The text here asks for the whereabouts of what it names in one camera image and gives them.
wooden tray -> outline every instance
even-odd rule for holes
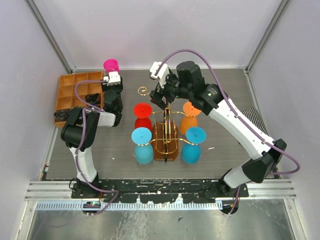
[[[76,84],[84,80],[100,81],[102,79],[102,71],[62,75],[59,81],[58,93],[55,104],[55,112],[58,110],[72,109],[74,107],[85,107],[86,105],[83,102],[81,102],[75,94]],[[88,94],[100,94],[100,107],[104,107],[104,95],[100,83],[82,83],[78,86],[77,92],[82,100],[85,100],[85,97]],[[53,124],[57,128],[62,128],[65,125],[65,123],[66,121],[56,121],[53,118]]]

black and white striped object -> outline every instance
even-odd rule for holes
[[[258,112],[257,109],[255,108],[248,108],[246,110],[244,110],[243,115],[249,119],[258,129],[260,129],[262,132],[264,132],[265,134],[268,135],[267,132],[267,128],[265,126],[265,123],[260,115],[260,113]]]

